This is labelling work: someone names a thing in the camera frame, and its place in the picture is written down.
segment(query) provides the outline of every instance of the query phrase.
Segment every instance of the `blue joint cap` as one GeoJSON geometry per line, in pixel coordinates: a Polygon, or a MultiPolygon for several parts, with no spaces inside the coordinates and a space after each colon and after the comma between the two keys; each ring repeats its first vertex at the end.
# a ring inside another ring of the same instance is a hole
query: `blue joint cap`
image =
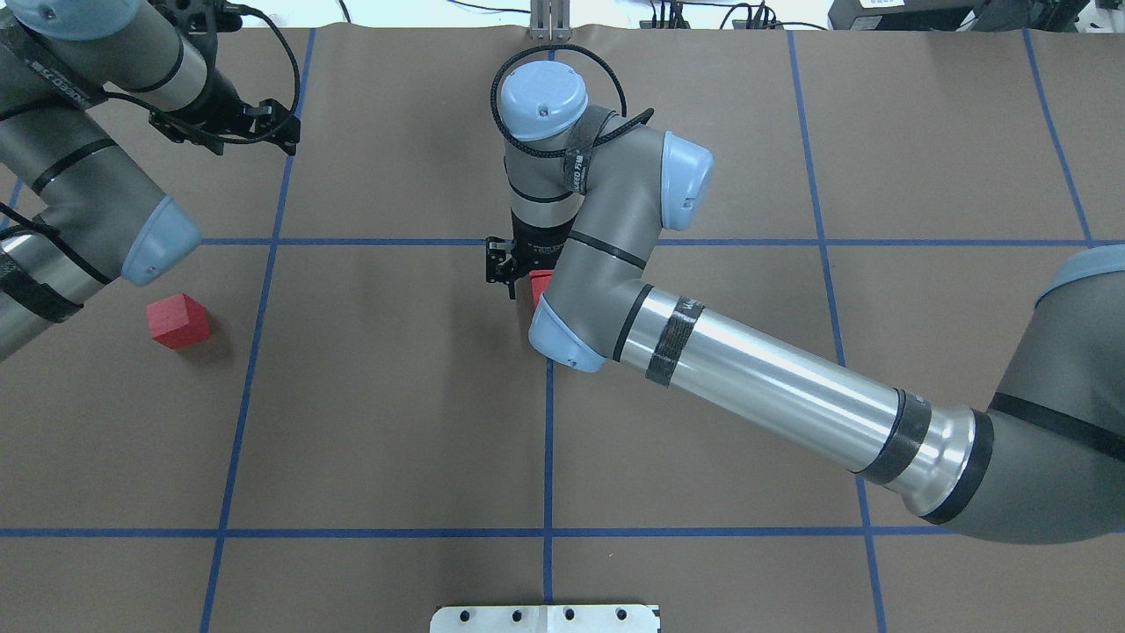
{"type": "Polygon", "coordinates": [[[136,17],[142,0],[8,0],[27,28],[70,42],[108,37],[136,17]]]}
{"type": "Polygon", "coordinates": [[[528,340],[531,341],[531,347],[543,356],[579,372],[593,374],[605,364],[603,356],[591,350],[559,319],[546,296],[539,297],[539,307],[531,318],[528,340]]]}
{"type": "Polygon", "coordinates": [[[138,286],[147,284],[196,250],[201,238],[199,227],[171,196],[164,196],[125,256],[122,277],[138,286]]]}
{"type": "Polygon", "coordinates": [[[586,111],[590,97],[582,75],[564,63],[523,64],[504,80],[500,111],[516,139],[541,141],[567,129],[586,111]]]}
{"type": "Polygon", "coordinates": [[[1125,244],[1098,246],[1080,252],[1059,266],[1059,271],[1047,283],[1047,288],[1035,300],[1035,305],[1038,305],[1051,290],[1071,281],[1120,271],[1125,271],[1125,244]]]}
{"type": "Polygon", "coordinates": [[[706,147],[664,133],[664,160],[660,162],[660,223],[665,228],[684,230],[692,225],[708,186],[714,156],[706,147]]]}

